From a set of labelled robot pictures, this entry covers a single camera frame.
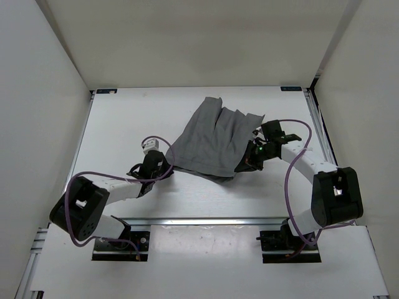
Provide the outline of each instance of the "gray fabric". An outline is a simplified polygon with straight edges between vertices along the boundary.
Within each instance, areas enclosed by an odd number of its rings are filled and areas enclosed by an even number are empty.
[[[221,98],[206,97],[172,144],[175,166],[210,175],[210,179],[233,177],[252,131],[262,124],[263,117],[222,108]],[[171,163],[170,150],[166,159]]]

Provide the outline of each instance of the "black joint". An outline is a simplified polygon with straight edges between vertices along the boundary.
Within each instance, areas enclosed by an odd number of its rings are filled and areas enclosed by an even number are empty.
[[[347,167],[315,174],[311,209],[321,227],[362,217],[362,197],[355,170]]]
[[[267,140],[272,140],[284,136],[286,133],[281,130],[281,125],[279,120],[271,120],[261,125],[264,137]]]

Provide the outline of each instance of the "metal frame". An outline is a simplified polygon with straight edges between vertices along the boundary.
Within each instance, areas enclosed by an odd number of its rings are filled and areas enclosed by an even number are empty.
[[[40,299],[43,296],[42,291],[31,291],[31,283],[39,262],[39,256],[42,252],[44,240],[46,239],[47,229],[39,229],[31,247],[31,256],[21,282],[19,283],[15,299]]]
[[[68,182],[71,179],[71,177],[72,177],[72,175],[74,174],[74,171],[75,171],[75,165],[76,165],[77,157],[79,155],[80,146],[82,145],[83,137],[85,135],[87,122],[89,121],[89,117],[90,117],[90,112],[92,111],[92,105],[93,105],[94,96],[95,96],[95,90],[93,91],[93,94],[92,94],[92,96],[90,98],[89,110],[87,111],[85,123],[83,125],[82,132],[81,132],[80,137],[79,137],[79,142],[78,142],[75,154],[74,154],[74,158],[72,159],[72,164],[70,165],[70,169],[69,169],[69,173],[68,173],[68,176],[67,176],[67,180],[66,180],[65,185],[64,185],[64,190],[62,191],[63,193],[67,190]]]
[[[330,162],[334,165],[336,165],[334,154],[332,152],[332,149],[330,147],[330,143],[327,139],[327,135],[324,131],[323,128],[323,121],[322,121],[322,113],[319,110],[319,108],[316,105],[316,102],[312,96],[312,93],[308,88],[304,89],[304,95],[306,98],[306,103],[310,111],[310,116],[312,117],[313,124],[316,128],[316,135],[319,139],[319,143],[322,147],[324,159],[327,162]]]

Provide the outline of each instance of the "black mounting bracket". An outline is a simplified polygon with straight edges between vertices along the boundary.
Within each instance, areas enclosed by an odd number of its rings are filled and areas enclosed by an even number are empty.
[[[109,260],[122,262],[146,262],[148,260],[148,248],[150,246],[149,231],[130,231],[130,240],[136,244],[140,261],[137,259],[135,249],[128,243],[117,246],[110,242],[96,239],[94,242],[92,260]]]

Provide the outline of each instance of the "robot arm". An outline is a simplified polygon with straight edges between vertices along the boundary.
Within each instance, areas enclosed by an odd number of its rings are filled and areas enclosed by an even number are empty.
[[[279,120],[262,124],[261,130],[262,133],[254,132],[254,140],[249,141],[246,154],[236,172],[262,170],[263,162],[272,158],[280,158],[291,164],[304,148],[297,135],[286,135],[281,130]],[[310,234],[363,215],[358,179],[352,168],[338,168],[324,161],[311,149],[306,150],[294,167],[312,183],[310,209],[294,216],[302,234]],[[291,234],[298,236],[291,219],[288,225]]]
[[[148,140],[143,145],[143,151],[146,154],[143,163],[134,166],[128,175],[136,179],[155,179],[168,171],[170,165],[163,153],[158,151],[157,140]],[[170,171],[165,178],[172,174],[173,171]],[[142,197],[152,190],[154,183],[131,183],[116,179],[93,182],[84,176],[76,178],[69,194],[70,220],[75,238],[78,241],[90,236],[127,239],[130,226],[116,217],[102,215],[104,207],[128,198]],[[65,194],[51,211],[50,220],[64,231],[68,231],[65,220]]]

